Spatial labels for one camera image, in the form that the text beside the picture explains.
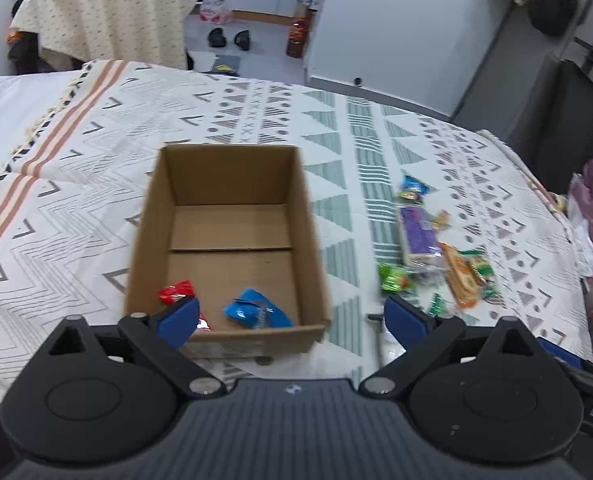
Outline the red sesame candy packet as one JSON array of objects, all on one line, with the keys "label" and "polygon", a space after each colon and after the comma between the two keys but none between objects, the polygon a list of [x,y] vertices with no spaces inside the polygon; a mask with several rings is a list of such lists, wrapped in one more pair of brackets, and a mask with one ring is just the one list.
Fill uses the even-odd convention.
[{"label": "red sesame candy packet", "polygon": [[[182,280],[172,285],[167,285],[159,290],[159,299],[162,304],[167,306],[175,306],[186,299],[196,299],[196,293],[193,289],[193,284],[189,280]],[[199,312],[197,330],[202,332],[211,332],[212,327],[208,324],[208,320],[202,312]]]}]

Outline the green jujube snack packet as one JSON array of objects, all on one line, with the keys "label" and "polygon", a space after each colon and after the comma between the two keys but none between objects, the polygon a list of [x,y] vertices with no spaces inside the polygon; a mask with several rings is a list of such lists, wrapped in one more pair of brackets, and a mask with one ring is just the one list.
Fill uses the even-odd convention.
[{"label": "green jujube snack packet", "polygon": [[403,266],[379,262],[378,276],[383,295],[407,294],[415,289],[411,274]]}]

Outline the blue snack packet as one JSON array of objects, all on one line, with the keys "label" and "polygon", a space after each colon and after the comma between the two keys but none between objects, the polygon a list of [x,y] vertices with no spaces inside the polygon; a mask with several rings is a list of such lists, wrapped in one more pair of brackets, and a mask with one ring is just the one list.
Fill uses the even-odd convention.
[{"label": "blue snack packet", "polygon": [[247,288],[224,308],[228,320],[250,330],[261,328],[289,328],[289,316],[261,292]]}]

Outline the small peanut snack packet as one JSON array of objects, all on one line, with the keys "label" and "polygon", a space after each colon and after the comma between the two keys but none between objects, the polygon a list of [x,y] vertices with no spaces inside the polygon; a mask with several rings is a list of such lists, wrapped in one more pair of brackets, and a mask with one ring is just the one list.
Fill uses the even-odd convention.
[{"label": "small peanut snack packet", "polygon": [[435,232],[443,232],[451,226],[451,215],[446,210],[441,210],[431,219],[432,228]]}]

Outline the orange snack packet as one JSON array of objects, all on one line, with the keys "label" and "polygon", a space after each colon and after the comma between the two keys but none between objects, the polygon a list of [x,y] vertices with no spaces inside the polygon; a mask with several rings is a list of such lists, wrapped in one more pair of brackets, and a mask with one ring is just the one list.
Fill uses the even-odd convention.
[{"label": "orange snack packet", "polygon": [[457,306],[461,309],[473,308],[479,301],[480,285],[467,260],[456,248],[440,243],[446,261],[446,281],[453,292]]}]

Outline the green biscuit packet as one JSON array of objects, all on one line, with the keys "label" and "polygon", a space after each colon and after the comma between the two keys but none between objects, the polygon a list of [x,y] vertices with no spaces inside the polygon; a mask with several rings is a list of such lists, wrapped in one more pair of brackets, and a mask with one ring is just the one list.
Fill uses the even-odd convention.
[{"label": "green biscuit packet", "polygon": [[483,249],[462,250],[459,255],[463,257],[480,287],[481,297],[484,301],[494,302],[501,298],[497,290],[496,276],[487,253]]}]

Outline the purple cake roll packet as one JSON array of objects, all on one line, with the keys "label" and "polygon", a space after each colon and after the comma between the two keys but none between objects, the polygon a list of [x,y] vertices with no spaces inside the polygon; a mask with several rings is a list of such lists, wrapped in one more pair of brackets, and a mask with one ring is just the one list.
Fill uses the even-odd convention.
[{"label": "purple cake roll packet", "polygon": [[426,209],[418,205],[400,206],[397,219],[405,266],[444,269],[443,252]]}]

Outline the brown cardboard box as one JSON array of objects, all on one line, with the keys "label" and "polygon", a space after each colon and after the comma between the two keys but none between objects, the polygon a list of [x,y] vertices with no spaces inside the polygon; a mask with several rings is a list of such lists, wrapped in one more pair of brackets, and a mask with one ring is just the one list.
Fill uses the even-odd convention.
[{"label": "brown cardboard box", "polygon": [[[159,292],[190,281],[210,328],[199,358],[309,351],[330,301],[309,189],[292,145],[170,145],[159,151],[133,246],[124,311],[157,314]],[[246,290],[287,314],[286,328],[246,328],[225,309]]]}]

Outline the patterned bed blanket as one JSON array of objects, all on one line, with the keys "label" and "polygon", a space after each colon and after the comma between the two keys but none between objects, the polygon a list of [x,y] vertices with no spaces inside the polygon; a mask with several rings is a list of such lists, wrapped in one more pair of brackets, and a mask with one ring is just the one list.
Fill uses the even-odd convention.
[{"label": "patterned bed blanket", "polygon": [[296,84],[97,61],[0,77],[0,400],[65,315],[118,321],[156,155],[185,143],[299,148],[331,299],[310,352],[208,363],[217,376],[359,380],[378,367],[367,318],[381,308],[378,264],[400,260],[408,177],[429,188],[431,214],[449,216],[442,240],[492,263],[496,294],[466,323],[514,315],[592,356],[569,222],[490,134]]}]

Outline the blue green plum packet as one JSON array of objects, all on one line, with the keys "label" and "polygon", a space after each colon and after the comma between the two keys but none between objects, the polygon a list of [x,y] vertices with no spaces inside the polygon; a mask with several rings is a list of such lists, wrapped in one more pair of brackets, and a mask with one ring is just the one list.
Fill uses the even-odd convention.
[{"label": "blue green plum packet", "polygon": [[430,188],[426,183],[416,179],[410,174],[405,174],[399,197],[406,203],[422,204]]}]

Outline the black chair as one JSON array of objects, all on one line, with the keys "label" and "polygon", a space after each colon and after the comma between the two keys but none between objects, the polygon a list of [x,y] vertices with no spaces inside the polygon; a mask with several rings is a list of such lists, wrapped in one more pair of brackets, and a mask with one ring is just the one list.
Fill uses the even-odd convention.
[{"label": "black chair", "polygon": [[549,192],[568,191],[593,159],[593,82],[574,62],[547,58],[508,145]]}]

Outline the left black slipper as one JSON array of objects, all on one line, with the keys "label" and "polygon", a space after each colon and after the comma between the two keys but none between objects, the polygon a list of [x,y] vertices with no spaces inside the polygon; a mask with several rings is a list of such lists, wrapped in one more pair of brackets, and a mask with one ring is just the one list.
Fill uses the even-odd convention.
[{"label": "left black slipper", "polygon": [[227,46],[227,38],[222,27],[215,27],[208,33],[208,45],[215,49],[225,48]]}]

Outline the black slipper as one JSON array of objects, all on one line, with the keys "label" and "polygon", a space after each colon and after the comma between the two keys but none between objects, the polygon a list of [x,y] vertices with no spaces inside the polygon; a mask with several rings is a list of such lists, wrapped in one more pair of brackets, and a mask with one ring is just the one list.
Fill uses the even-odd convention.
[{"label": "black slipper", "polygon": [[208,45],[215,49],[225,48],[227,46],[227,38],[222,27],[215,27],[208,33]]},{"label": "black slipper", "polygon": [[251,49],[251,35],[248,29],[238,32],[234,36],[234,45],[244,52],[249,52]]}]

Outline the right black slipper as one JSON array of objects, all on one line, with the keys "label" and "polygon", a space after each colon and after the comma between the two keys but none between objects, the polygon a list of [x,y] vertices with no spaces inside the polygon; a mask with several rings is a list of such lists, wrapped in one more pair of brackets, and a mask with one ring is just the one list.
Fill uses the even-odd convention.
[{"label": "right black slipper", "polygon": [[249,52],[251,49],[251,35],[248,29],[238,32],[234,36],[234,45],[244,52]]}]

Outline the dotted cream tablecloth table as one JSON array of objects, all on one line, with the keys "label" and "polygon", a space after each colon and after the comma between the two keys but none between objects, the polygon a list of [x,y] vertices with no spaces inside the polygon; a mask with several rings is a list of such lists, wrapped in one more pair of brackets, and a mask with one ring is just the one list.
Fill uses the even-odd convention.
[{"label": "dotted cream tablecloth table", "polygon": [[11,27],[37,36],[39,52],[82,62],[187,67],[184,22],[197,0],[24,0]]}]

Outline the red white tissue pack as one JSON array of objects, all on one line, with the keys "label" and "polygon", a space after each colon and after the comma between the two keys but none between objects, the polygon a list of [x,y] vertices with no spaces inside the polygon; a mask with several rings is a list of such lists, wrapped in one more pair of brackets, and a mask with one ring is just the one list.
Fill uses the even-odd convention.
[{"label": "red white tissue pack", "polygon": [[225,0],[203,0],[199,6],[199,18],[202,22],[222,25],[232,20],[232,11]]}]

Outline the red oil bottle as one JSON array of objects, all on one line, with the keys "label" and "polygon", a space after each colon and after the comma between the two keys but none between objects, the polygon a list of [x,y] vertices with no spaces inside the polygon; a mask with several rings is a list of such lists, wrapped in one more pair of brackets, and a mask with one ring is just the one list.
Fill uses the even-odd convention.
[{"label": "red oil bottle", "polygon": [[290,58],[302,58],[309,36],[309,22],[300,16],[290,26],[286,54]]}]

